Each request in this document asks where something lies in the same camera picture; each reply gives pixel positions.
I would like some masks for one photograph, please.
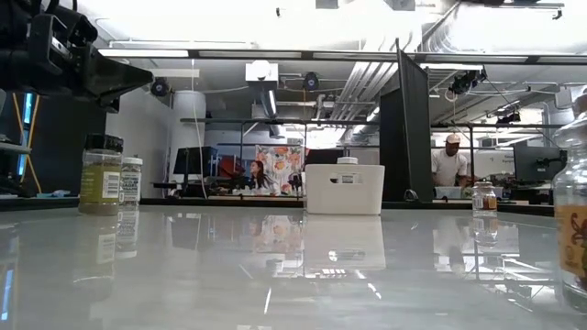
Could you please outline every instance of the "desk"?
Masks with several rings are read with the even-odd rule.
[[[74,208],[4,213],[3,224],[14,224],[6,237],[19,237],[9,317],[20,328],[62,330],[95,328],[99,319],[128,329],[584,327],[560,285],[554,218],[499,214],[502,240],[486,249],[460,234],[470,217],[198,206],[141,206],[121,220]],[[258,253],[256,243],[301,251]],[[448,264],[450,243],[465,258],[460,273]],[[129,247],[135,257],[115,257]]]
[[[305,201],[305,197],[295,198],[292,196],[208,196],[208,199],[213,201],[275,201],[275,202],[291,202],[291,201]]]

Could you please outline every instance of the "poster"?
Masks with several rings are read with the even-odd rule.
[[[290,175],[302,170],[303,147],[257,146],[257,158],[263,163],[265,174],[276,182],[282,194],[294,195],[288,182]]]

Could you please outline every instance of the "orange label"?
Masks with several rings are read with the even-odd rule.
[[[557,206],[560,267],[581,278],[587,276],[587,206]]]
[[[497,198],[488,197],[487,198],[487,208],[489,208],[490,210],[496,210],[497,209]]]

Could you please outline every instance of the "security camera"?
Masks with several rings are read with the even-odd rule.
[[[167,79],[164,77],[157,77],[155,78],[155,82],[150,86],[150,93],[155,96],[163,97],[169,93],[170,89],[171,87],[167,82]]]

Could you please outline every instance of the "computer monitor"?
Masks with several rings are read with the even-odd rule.
[[[215,159],[218,151],[215,148],[202,148],[202,165],[204,166],[204,176],[216,176]],[[177,157],[175,158],[175,166],[173,174],[185,174],[187,166],[187,174],[202,174],[200,169],[200,149],[196,148],[179,148],[177,150]]]
[[[305,156],[305,165],[308,164],[336,164],[344,156],[342,149],[311,149]]]
[[[514,146],[515,178],[519,182],[551,181],[566,166],[560,148]]]

